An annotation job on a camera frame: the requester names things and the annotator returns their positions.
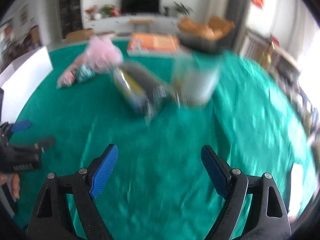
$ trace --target metal screw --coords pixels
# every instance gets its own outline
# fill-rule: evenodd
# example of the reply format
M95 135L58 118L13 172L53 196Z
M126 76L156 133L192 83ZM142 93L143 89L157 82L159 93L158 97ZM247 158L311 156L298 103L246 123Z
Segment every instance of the metal screw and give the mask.
M272 178L270 173L265 173L264 176L266 177L266 179L271 179Z
M48 178L48 179L53 179L53 178L54 178L54 173L53 173L53 172L49 173L48 176L47 176L47 178Z
M239 169L235 168L235 169L232 169L232 173L235 175L239 175L241 173L241 171Z
M79 169L79 173L80 174L86 174L87 173L87 169L86 168L81 168L81 169Z

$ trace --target television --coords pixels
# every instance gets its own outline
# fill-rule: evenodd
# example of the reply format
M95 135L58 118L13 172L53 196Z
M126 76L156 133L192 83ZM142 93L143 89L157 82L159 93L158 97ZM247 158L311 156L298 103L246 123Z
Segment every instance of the television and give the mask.
M122 14L160 13L160 0L121 0Z

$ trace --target orange book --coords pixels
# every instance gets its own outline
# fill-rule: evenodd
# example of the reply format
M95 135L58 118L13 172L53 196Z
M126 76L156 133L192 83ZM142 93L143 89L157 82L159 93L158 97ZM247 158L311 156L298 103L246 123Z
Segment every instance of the orange book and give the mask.
M132 56L169 56L178 52L178 39L173 35L134 33L127 52Z

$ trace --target pink stuffed animal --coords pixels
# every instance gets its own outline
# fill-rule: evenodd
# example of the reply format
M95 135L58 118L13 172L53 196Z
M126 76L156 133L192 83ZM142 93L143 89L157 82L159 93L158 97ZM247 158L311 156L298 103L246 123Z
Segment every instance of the pink stuffed animal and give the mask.
M75 81L76 69L82 64L97 73L107 73L112 66L123 62L120 49L112 44L108 37L98 38L93 36L85 51L79 55L74 62L58 78L57 87L70 87Z

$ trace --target green tablecloth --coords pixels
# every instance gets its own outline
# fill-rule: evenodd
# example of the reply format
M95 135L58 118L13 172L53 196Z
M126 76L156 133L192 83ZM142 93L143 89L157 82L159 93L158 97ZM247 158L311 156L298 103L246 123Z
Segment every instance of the green tablecloth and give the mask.
M127 42L115 42L126 53ZM227 52L221 79L204 109L167 106L149 126L123 100L109 75L69 89L56 89L62 71L85 45L50 53L54 71L42 82L18 121L30 129L11 142L34 143L56 137L43 154L43 169L21 174L16 222L28 223L38 191L49 172L59 176L86 167L109 143L119 159L95 203L114 239L204 239L222 206L201 163L210 144L231 167L261 176L270 172L285 197L287 172L303 165L302 209L315 187L315 168L306 136L281 90L256 64ZM133 58L169 81L172 63L164 58ZM69 198L78 234L84 232ZM250 206L248 196L234 236L241 234Z

